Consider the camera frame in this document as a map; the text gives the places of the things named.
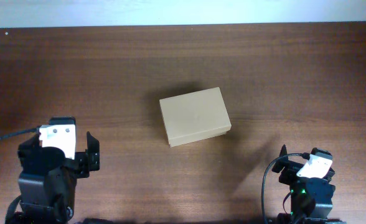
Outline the brown cardboard box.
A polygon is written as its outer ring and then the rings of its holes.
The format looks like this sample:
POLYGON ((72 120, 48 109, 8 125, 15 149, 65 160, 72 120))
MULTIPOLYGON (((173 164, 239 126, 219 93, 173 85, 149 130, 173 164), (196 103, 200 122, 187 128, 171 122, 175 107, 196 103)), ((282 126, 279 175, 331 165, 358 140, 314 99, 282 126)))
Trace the brown cardboard box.
POLYGON ((220 88, 159 100, 170 147, 226 134, 232 124, 220 88))

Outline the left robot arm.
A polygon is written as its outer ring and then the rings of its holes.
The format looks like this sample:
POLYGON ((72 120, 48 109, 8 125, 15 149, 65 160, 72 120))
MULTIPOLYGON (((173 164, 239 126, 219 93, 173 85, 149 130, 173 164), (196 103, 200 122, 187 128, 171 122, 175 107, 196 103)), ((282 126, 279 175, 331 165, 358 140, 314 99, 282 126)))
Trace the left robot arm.
POLYGON ((73 116, 53 117, 34 133, 17 148, 20 194, 8 206, 5 223, 68 223, 77 180, 100 169, 100 142, 88 133, 87 148, 78 152, 73 116))

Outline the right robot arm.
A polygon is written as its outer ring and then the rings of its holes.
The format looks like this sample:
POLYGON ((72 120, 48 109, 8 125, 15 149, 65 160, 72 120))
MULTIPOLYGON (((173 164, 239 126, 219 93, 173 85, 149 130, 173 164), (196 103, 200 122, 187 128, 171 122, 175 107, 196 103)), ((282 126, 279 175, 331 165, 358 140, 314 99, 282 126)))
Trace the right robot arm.
POLYGON ((331 184, 335 171, 329 151, 313 148, 310 153, 288 153, 282 146, 279 157, 272 164, 272 172, 279 174, 279 182, 289 186, 285 199, 291 200, 290 211, 275 218, 277 224, 343 224, 329 218, 336 190, 331 184))

